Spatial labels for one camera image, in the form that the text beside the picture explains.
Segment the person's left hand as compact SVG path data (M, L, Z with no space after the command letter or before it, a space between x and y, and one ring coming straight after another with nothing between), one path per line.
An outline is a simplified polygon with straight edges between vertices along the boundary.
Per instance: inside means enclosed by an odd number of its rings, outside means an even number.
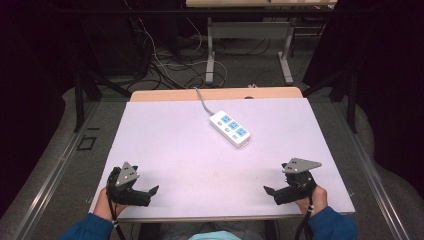
M114 209L115 215L119 216L124 211L124 209L127 208L127 205L112 203L111 207ZM99 192L93 214L105 220L113 221L114 217L112 216L111 207L109 206L107 191L105 188L103 188Z

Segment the white board table cover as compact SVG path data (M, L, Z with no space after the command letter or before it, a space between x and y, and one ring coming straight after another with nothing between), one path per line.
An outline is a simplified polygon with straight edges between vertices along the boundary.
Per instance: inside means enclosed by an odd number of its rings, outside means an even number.
M250 133L234 147L209 122L224 111ZM293 203L277 205L264 186L286 187L282 164L292 158L317 161L312 175L340 213L355 208L304 98L129 102L103 173L129 162L137 166L134 187L159 186L147 207L129 207L124 221L272 219L298 214Z

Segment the white power strip blue sockets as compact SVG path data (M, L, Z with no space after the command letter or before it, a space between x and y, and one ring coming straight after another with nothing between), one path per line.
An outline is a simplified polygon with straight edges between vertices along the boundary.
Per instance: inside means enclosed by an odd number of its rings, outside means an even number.
M224 111L218 111L209 118L210 124L234 147L246 146L251 133Z

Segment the person's grey clothing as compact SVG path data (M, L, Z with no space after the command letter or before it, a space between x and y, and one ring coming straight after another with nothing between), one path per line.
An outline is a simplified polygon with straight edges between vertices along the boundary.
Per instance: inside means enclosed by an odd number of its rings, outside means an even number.
M241 240L278 240L271 220L146 223L137 240L188 240L195 234L227 231Z

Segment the black curtain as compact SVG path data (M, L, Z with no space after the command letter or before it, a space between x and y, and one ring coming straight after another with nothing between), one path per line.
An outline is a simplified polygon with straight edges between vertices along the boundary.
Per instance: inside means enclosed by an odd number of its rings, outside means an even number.
M338 0L303 82L316 86L357 59L357 104L374 133L374 159L424 197L424 0Z
M0 0L0 218L55 133L73 83L46 0Z

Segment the person's right hand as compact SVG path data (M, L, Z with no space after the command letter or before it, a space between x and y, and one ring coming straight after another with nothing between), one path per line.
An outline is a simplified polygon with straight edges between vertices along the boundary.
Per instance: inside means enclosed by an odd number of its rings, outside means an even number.
M313 217L328 206L327 191L317 185L311 198L297 200L296 205L303 215L309 213L310 217Z

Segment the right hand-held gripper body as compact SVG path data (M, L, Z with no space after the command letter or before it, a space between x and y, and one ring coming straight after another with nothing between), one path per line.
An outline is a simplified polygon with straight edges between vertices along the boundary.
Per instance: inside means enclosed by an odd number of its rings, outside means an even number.
M276 204L281 205L311 197L317 186L311 170L321 166L320 162L300 158L292 158L288 163L283 163L282 172L286 176L288 186L274 191L272 196Z

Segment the white desk with metal legs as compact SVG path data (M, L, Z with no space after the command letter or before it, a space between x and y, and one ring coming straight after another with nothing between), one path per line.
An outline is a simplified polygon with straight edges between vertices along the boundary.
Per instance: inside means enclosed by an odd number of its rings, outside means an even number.
M338 0L186 0L186 6L195 10L228 10L234 15L237 10L316 10L318 7L335 6ZM242 22L241 16L236 20L223 22L216 17L207 17L208 59L205 82L214 80L215 39L279 39L284 40L284 48L278 53L283 80L293 84L293 77L287 61L290 46L294 37L296 18L286 17L284 21L272 22L254 20L253 14L248 14L248 21Z

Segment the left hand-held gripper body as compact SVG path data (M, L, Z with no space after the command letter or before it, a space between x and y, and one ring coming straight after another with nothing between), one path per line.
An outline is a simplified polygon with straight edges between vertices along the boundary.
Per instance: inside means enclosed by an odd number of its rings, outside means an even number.
M138 178L137 166L125 162L122 167L115 167L107 179L108 197L117 204L147 207L151 194L133 189Z

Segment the wooden table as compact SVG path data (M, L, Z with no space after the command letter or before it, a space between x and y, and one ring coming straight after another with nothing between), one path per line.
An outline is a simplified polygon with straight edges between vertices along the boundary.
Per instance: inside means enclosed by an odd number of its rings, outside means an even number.
M302 98L297 87L259 87L259 88L222 88L200 89L204 100L262 99L262 98ZM131 102L195 101L198 94L194 89L143 90L135 91Z

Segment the black metal stand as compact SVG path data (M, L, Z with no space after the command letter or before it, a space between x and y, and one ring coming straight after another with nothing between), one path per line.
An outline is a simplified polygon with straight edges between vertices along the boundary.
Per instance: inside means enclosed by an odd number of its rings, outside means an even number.
M331 102L341 102L347 97L346 122L350 130L356 134L356 94L357 94L358 76L356 71L342 70L337 71L330 77L320 81L318 84L308 87L302 91L304 97L308 97L322 88L332 85L333 88L329 93Z
M91 101L100 101L103 97L98 84L104 85L109 89L123 95L130 97L131 93L123 89L106 77L89 69L85 64L74 58L70 63L73 72L73 82L75 90L75 109L76 109L76 125L75 132L78 132L85 122L84 110L84 95L87 95Z

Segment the metal floor rail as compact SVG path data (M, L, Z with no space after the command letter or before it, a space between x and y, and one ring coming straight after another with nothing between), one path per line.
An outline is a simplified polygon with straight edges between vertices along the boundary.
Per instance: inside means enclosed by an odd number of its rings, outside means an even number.
M370 156L366 153L360 139L356 133L353 132L351 127L347 123L347 117L345 108L342 103L333 104L335 111L337 112L338 118L342 122L342 125L349 135L350 141L353 144L355 153L358 157L359 165L362 169L364 177L373 193L374 199L385 219L385 222L394 238L394 240L409 240L409 235L405 230L393 203L385 190L381 177L377 172L377 169L371 160Z
M87 106L86 122L75 132L65 111L29 181L9 208L14 231L4 240L57 240L87 215L104 167L99 103Z

